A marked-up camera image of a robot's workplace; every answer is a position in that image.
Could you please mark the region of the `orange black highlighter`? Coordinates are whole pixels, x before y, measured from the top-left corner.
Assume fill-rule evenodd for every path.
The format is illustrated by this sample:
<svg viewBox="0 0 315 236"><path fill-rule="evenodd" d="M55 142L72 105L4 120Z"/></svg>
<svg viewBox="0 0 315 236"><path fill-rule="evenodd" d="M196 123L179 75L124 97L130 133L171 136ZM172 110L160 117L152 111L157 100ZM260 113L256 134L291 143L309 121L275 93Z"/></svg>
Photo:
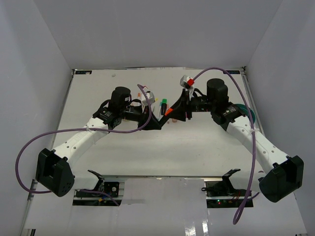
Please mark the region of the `orange black highlighter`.
<svg viewBox="0 0 315 236"><path fill-rule="evenodd" d="M165 125L170 119L175 119L172 115L173 108L169 108L164 115L161 116L161 118L158 121L158 124L163 126Z"/></svg>

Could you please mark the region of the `green black highlighter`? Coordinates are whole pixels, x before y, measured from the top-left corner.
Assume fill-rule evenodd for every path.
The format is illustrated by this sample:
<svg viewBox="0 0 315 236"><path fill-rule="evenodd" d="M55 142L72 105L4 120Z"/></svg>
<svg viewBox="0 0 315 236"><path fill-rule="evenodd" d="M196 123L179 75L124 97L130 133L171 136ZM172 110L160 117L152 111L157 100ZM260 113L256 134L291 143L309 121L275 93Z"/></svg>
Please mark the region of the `green black highlighter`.
<svg viewBox="0 0 315 236"><path fill-rule="evenodd" d="M162 99L160 114L163 116L167 111L167 99Z"/></svg>

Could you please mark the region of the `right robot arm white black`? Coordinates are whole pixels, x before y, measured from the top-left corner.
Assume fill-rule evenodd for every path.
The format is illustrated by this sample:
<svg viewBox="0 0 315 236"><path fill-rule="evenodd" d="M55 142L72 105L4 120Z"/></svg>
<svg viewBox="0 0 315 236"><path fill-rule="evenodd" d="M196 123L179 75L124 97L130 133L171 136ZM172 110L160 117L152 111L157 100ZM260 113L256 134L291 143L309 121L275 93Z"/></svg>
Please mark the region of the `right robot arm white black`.
<svg viewBox="0 0 315 236"><path fill-rule="evenodd" d="M180 121L191 119L194 112L209 112L213 121L255 154L264 173L259 191L271 202L278 202L296 189L303 180L304 162L299 156L290 157L275 147L251 125L249 112L229 101L228 87L222 79L207 81L207 93L192 87L193 80L181 82L180 98L166 111L164 118Z"/></svg>

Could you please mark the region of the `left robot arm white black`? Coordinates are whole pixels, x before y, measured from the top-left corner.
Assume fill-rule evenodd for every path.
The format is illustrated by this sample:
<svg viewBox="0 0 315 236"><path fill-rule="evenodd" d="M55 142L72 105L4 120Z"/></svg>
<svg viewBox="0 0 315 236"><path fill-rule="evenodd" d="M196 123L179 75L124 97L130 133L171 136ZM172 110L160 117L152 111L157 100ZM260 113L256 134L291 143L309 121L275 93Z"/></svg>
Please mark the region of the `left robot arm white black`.
<svg viewBox="0 0 315 236"><path fill-rule="evenodd" d="M90 170L87 177L76 177L72 168L79 158L98 140L113 132L122 120L135 121L138 130L160 130L161 125L152 112L155 102L152 91L141 87L142 96L131 98L126 87L116 87L111 98L104 101L82 130L53 150L43 149L38 156L35 179L58 197L70 190L88 190L93 196L104 191L104 177Z"/></svg>

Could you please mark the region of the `teal cap white marker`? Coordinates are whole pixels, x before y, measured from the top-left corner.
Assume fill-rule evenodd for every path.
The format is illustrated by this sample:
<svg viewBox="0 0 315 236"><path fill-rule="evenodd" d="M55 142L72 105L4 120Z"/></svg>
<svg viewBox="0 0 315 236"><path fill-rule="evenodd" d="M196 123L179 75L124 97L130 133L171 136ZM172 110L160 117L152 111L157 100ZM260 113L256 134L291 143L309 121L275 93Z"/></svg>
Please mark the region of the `teal cap white marker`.
<svg viewBox="0 0 315 236"><path fill-rule="evenodd" d="M158 117L161 116L161 105L162 105L162 102L160 102L159 107L158 107Z"/></svg>

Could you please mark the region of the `right blue corner label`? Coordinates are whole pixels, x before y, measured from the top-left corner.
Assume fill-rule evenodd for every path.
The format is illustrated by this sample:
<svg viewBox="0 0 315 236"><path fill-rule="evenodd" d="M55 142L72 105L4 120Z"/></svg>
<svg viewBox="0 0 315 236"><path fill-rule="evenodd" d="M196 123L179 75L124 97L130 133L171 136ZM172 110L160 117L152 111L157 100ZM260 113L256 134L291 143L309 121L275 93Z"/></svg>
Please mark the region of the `right blue corner label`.
<svg viewBox="0 0 315 236"><path fill-rule="evenodd" d="M240 74L240 71L239 70L227 70L227 72L229 73L229 74Z"/></svg>

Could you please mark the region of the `blue corner label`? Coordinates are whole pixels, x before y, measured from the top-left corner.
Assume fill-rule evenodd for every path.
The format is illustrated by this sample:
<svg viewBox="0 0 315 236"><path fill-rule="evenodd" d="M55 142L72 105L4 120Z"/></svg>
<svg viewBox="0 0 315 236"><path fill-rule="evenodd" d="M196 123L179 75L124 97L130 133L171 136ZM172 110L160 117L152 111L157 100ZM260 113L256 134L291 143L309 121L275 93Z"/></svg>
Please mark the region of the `blue corner label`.
<svg viewBox="0 0 315 236"><path fill-rule="evenodd" d="M229 74L240 74L240 71L239 70L227 70L227 72L229 73Z"/></svg>
<svg viewBox="0 0 315 236"><path fill-rule="evenodd" d="M75 74L77 75L91 75L92 74L92 70L76 70Z"/></svg>

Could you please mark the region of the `teal round organizer container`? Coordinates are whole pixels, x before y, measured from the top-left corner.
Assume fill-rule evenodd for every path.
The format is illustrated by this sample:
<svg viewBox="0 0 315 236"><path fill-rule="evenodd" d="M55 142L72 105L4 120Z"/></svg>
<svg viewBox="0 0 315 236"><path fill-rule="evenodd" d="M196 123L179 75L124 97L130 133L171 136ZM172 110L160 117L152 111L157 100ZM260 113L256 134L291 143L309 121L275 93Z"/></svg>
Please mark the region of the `teal round organizer container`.
<svg viewBox="0 0 315 236"><path fill-rule="evenodd" d="M244 104L235 104L247 117L250 117L247 107ZM256 121L255 113L252 109L250 109L250 113L252 116L253 123Z"/></svg>

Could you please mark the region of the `left blue corner label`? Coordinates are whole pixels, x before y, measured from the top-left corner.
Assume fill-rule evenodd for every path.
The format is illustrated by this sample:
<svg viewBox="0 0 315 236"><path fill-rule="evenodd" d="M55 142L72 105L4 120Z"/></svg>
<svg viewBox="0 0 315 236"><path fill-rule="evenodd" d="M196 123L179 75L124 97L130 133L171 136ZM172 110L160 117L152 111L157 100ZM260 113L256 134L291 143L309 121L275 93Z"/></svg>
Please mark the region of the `left blue corner label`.
<svg viewBox="0 0 315 236"><path fill-rule="evenodd" d="M91 75L92 74L92 70L76 70L75 74L77 75Z"/></svg>

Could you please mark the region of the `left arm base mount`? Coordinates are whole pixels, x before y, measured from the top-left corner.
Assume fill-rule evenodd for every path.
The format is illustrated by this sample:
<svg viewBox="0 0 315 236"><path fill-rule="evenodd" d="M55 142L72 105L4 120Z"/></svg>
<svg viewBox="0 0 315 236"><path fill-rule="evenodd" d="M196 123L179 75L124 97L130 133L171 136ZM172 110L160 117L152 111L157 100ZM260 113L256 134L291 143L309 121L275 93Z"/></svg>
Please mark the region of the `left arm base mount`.
<svg viewBox="0 0 315 236"><path fill-rule="evenodd" d="M122 203L123 193L120 193L122 182L106 180L95 171L88 170L97 178L97 183L92 190L76 190L73 206L87 207L118 207Z"/></svg>

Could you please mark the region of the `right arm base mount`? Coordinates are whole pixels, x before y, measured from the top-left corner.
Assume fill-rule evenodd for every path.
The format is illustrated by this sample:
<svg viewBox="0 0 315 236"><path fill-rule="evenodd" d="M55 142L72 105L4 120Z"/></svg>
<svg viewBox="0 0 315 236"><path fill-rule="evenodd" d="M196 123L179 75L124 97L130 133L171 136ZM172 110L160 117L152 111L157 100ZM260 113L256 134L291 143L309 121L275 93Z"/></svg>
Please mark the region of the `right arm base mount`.
<svg viewBox="0 0 315 236"><path fill-rule="evenodd" d="M240 169L232 169L220 180L206 180L201 191L206 195L207 208L238 208L245 196L245 188L235 188L231 176Z"/></svg>

